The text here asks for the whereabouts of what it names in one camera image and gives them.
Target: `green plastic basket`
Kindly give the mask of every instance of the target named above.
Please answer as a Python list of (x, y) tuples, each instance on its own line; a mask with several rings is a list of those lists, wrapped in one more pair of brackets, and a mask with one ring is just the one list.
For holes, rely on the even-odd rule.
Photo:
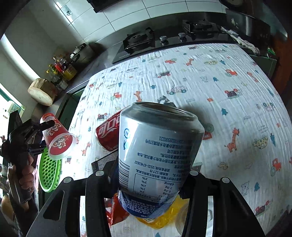
[(49, 193), (57, 188), (60, 170), (61, 160), (52, 160), (49, 157), (48, 148), (45, 148), (39, 164), (39, 182), (45, 192)]

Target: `human hand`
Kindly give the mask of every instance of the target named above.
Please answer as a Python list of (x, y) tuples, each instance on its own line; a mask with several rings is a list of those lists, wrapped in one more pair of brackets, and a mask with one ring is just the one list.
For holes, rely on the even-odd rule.
[[(22, 175), (23, 177), (18, 180), (16, 176), (16, 166), (12, 165), (8, 168), (8, 184), (10, 187), (11, 195), (15, 202), (19, 204), (19, 199), (18, 199), (18, 194), (16, 192), (15, 188), (15, 182), (18, 182), (21, 186), (22, 189), (29, 189), (30, 188), (30, 193), (32, 194), (34, 191), (34, 175), (32, 172), (34, 171), (34, 168), (31, 166), (32, 162), (34, 159), (32, 158), (31, 155), (28, 155), (28, 165), (24, 167), (22, 170)], [(28, 204), (27, 202), (22, 205), (24, 209), (28, 209)]]

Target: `silver can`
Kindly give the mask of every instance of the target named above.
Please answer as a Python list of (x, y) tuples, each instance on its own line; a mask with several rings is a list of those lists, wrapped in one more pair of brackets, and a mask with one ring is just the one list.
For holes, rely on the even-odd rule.
[(184, 184), (204, 128), (196, 115), (137, 102), (120, 114), (119, 201), (140, 218), (161, 216)]

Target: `red paper cup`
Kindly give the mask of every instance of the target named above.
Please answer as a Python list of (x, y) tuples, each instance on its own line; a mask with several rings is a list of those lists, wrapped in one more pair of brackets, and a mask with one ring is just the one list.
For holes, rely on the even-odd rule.
[(77, 139), (76, 136), (69, 133), (55, 115), (51, 113), (44, 114), (40, 122), (42, 123), (50, 120), (54, 120), (55, 125), (44, 130), (43, 136), (48, 147), (50, 158), (53, 160), (60, 160), (65, 158), (73, 150)]

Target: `black glass cooktop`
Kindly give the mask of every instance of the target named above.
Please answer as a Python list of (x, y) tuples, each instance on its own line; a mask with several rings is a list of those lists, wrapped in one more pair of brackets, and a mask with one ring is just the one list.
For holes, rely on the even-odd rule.
[(153, 31), (150, 27), (128, 35), (113, 60), (113, 64), (137, 55), (163, 48), (199, 44), (234, 43), (234, 40), (220, 31), (214, 23), (183, 21), (181, 27), (168, 27)]

